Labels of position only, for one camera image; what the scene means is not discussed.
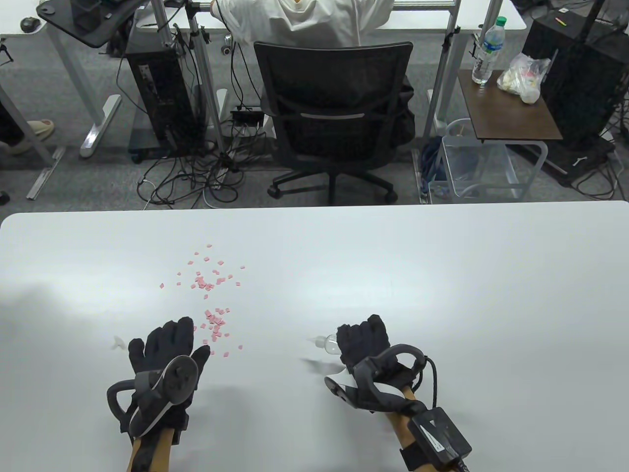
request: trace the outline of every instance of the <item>hand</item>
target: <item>hand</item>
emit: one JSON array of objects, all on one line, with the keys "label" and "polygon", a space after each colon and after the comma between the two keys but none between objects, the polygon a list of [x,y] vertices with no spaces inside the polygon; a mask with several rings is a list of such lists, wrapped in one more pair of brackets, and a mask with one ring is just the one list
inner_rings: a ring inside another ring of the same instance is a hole
[{"label": "hand", "polygon": [[[133,339],[129,343],[129,360],[133,371],[138,372],[161,370],[177,356],[191,356],[199,369],[199,377],[203,366],[208,360],[211,349],[202,346],[192,354],[194,327],[192,319],[181,318],[177,323],[167,322],[163,327],[156,328],[147,337],[147,344],[141,339]],[[156,425],[157,429],[173,428],[176,431],[185,429],[187,423],[186,408],[192,403],[192,395],[183,403],[171,407]]]},{"label": "hand", "polygon": [[[353,368],[365,357],[374,357],[391,346],[387,329],[378,315],[371,315],[360,325],[342,325],[337,329],[337,343],[341,350],[341,362],[350,374]],[[411,386],[415,375],[395,357],[387,360],[384,372],[376,382],[392,385],[399,390]]]}]

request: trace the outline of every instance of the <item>transparent bottle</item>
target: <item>transparent bottle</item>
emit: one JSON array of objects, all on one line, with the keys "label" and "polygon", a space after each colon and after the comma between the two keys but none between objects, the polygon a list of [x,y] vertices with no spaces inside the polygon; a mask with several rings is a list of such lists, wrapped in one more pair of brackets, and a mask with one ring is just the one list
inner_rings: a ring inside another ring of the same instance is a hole
[{"label": "transparent bottle", "polygon": [[328,354],[335,354],[335,355],[339,355],[341,354],[341,350],[338,347],[337,344],[337,335],[336,334],[330,334],[329,336],[317,336],[314,337],[312,339],[309,339],[309,341],[314,342],[314,345],[316,347],[320,347],[322,349],[325,349],[325,351]]},{"label": "transparent bottle", "polygon": [[477,84],[484,85],[491,77],[500,50],[504,45],[504,25],[506,22],[507,19],[504,16],[499,16],[496,24],[485,34],[472,71],[472,80]]}]

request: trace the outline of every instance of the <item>office chair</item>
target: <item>office chair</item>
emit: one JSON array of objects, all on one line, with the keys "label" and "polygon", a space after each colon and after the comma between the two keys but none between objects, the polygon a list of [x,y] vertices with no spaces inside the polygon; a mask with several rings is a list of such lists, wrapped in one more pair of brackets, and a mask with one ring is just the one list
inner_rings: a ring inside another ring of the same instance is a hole
[{"label": "office chair", "polygon": [[394,203],[393,185],[367,171],[394,157],[391,134],[413,44],[301,49],[256,42],[254,48],[262,109],[276,133],[272,154],[294,170],[273,179],[268,194],[277,199],[281,184],[328,174],[333,205],[337,176],[346,174],[384,188],[385,202]]}]

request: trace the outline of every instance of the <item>white shirt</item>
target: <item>white shirt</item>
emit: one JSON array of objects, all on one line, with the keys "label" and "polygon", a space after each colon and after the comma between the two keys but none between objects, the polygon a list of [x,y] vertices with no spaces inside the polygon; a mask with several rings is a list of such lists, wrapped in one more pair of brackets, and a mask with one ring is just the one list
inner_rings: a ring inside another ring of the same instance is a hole
[{"label": "white shirt", "polygon": [[211,11],[240,43],[338,48],[361,46],[364,34],[389,20],[393,1],[214,0]]}]

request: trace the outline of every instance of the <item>foot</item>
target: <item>foot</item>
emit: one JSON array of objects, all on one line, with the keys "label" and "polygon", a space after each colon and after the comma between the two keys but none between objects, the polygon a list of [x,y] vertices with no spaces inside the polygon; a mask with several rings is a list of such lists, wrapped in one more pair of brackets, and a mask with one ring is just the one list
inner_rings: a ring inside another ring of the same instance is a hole
[{"label": "foot", "polygon": [[[40,141],[44,141],[55,130],[55,124],[51,120],[29,121],[28,124]],[[31,142],[25,137],[15,146],[8,146],[7,152],[11,155],[20,155],[31,149],[32,146]]]}]

